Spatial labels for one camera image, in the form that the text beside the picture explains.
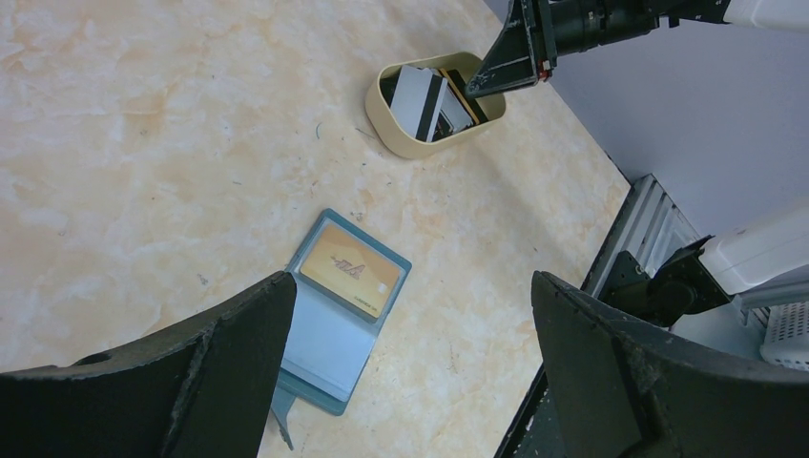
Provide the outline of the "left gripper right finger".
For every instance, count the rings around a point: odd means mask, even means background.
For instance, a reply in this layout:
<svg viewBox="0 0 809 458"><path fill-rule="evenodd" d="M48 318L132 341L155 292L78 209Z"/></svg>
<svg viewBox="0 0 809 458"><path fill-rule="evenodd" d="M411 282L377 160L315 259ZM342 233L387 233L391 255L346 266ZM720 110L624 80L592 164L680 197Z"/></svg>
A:
<svg viewBox="0 0 809 458"><path fill-rule="evenodd" d="M569 457L804 457L808 376L693 343L548 272L531 304Z"/></svg>

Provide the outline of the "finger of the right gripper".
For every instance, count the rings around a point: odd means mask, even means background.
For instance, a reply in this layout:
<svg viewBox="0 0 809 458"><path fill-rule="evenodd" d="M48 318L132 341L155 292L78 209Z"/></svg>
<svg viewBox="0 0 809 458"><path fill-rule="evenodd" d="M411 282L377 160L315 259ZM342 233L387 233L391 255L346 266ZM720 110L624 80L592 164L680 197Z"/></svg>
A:
<svg viewBox="0 0 809 458"><path fill-rule="evenodd" d="M550 3L511 1L504 26L469 78L472 98L532 87L550 78Z"/></svg>

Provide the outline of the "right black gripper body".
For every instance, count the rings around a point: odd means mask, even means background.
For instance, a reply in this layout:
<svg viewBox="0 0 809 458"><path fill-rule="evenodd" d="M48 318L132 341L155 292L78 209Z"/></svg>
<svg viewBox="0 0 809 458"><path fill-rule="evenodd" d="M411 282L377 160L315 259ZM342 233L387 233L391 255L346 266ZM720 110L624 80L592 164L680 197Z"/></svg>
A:
<svg viewBox="0 0 809 458"><path fill-rule="evenodd" d="M538 68L551 70L561 56L630 40L682 20L723 24L725 1L593 0L535 1Z"/></svg>

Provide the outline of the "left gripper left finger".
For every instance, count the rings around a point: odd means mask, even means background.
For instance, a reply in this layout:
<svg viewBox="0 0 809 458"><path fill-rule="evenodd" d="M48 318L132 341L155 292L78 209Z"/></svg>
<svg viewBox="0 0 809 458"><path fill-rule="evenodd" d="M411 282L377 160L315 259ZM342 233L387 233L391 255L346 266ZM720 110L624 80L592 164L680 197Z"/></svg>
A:
<svg viewBox="0 0 809 458"><path fill-rule="evenodd" d="M254 457L297 286L278 272L151 335L1 376L5 457Z"/></svg>

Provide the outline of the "cream oval card tray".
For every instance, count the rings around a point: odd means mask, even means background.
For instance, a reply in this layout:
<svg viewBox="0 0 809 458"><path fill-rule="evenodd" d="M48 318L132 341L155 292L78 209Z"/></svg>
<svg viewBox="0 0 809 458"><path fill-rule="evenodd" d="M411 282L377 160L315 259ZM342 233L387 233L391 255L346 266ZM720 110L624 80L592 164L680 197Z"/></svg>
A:
<svg viewBox="0 0 809 458"><path fill-rule="evenodd" d="M507 111L503 95L474 98L465 93L481 63L471 52L455 52L380 70L368 87L364 108L384 147L402 158L421 159L500 122Z"/></svg>

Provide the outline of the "white magnetic stripe card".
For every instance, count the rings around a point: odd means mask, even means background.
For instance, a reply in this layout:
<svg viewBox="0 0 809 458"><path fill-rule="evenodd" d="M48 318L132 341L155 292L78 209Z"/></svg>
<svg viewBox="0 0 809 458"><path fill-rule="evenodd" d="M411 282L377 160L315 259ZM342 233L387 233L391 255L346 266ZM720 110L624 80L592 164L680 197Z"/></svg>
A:
<svg viewBox="0 0 809 458"><path fill-rule="evenodd" d="M446 95L447 80L431 69L402 66L389 106L410 137L432 142Z"/></svg>

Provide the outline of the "blue card holder wallet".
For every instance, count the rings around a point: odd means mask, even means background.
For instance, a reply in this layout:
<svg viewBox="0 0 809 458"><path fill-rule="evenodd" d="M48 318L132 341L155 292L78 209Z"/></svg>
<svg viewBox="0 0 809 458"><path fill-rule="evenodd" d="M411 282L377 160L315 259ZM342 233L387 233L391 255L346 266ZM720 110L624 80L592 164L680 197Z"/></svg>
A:
<svg viewBox="0 0 809 458"><path fill-rule="evenodd" d="M386 310L375 322L350 309L345 301L300 272L302 261L328 221L346 229L404 270ZM409 260L336 211L325 209L320 213L286 268L296 282L297 296L271 405L286 445L293 444L287 416L296 400L302 399L334 416L345 412L411 268Z"/></svg>

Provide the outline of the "yellow credit card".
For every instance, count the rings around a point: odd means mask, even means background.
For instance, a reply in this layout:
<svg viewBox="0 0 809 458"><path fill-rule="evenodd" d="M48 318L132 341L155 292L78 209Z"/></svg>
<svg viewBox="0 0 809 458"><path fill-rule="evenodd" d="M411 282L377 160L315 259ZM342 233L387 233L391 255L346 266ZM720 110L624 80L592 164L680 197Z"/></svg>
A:
<svg viewBox="0 0 809 458"><path fill-rule="evenodd" d="M300 272L367 320L377 321L404 270L393 260L328 221L302 261Z"/></svg>

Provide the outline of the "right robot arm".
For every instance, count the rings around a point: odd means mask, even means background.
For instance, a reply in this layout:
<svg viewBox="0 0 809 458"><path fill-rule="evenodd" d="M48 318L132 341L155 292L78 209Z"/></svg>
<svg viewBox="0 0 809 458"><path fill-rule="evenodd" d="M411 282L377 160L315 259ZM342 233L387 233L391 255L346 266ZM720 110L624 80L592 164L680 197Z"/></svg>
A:
<svg viewBox="0 0 809 458"><path fill-rule="evenodd" d="M804 1L511 1L471 96L548 81L628 178L701 229L808 193Z"/></svg>

